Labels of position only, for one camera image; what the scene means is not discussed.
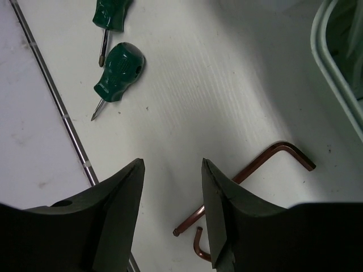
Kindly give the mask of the green stubby screwdriver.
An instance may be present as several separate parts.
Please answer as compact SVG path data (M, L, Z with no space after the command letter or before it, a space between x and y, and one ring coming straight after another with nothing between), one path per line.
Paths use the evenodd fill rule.
M123 32L124 21L132 0L97 0L92 22L103 29L102 45L98 64L104 66L108 47L108 36L111 31Z
M94 86L100 102L91 121L100 115L106 103L121 101L127 88L140 77L144 64L144 54L129 42L121 42L109 52L105 60L104 71Z

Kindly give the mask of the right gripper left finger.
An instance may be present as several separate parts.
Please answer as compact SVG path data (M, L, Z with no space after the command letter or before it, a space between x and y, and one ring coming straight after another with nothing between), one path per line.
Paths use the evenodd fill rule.
M2 271L126 271L145 164L51 206L1 205Z

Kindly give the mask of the green toolbox with clear lid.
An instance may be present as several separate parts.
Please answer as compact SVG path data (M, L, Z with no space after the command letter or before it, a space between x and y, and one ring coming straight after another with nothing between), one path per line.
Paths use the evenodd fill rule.
M320 97L344 136L362 140L362 1L323 1L311 52L328 90Z

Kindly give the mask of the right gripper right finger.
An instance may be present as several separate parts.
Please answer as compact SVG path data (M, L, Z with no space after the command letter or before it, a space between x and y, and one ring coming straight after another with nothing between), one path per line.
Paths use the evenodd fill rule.
M362 204L285 209L202 161L212 267L217 271L361 271Z

